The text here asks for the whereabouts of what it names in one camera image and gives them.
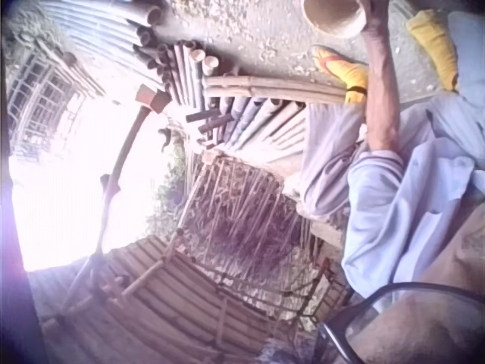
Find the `dirt ground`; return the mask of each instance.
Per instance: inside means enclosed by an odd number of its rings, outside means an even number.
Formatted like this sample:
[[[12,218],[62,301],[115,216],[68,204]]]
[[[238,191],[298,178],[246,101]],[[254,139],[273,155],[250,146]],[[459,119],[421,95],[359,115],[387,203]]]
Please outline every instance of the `dirt ground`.
[[[338,83],[320,74],[307,49],[323,44],[366,62],[362,40],[335,39],[311,28],[300,0],[171,0],[158,35],[167,41],[194,39],[223,62],[253,75]],[[391,7],[391,45],[402,99],[440,88],[430,59],[405,28],[403,14]]]

